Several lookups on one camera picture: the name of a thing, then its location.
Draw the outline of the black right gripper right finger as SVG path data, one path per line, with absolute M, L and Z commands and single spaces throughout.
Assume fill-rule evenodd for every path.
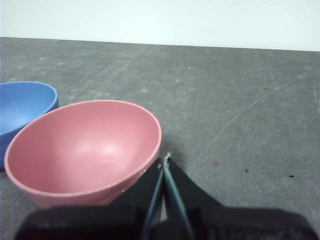
M 168 215 L 182 225 L 197 225 L 202 210 L 223 207 L 188 177 L 174 162 L 171 152 L 164 157 L 164 181 Z

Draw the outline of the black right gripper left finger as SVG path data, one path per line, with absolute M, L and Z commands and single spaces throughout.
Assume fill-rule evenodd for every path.
M 160 214 L 162 180 L 162 161 L 157 159 L 137 182 L 109 204 L 115 211 L 112 222 L 117 225 L 153 224 Z

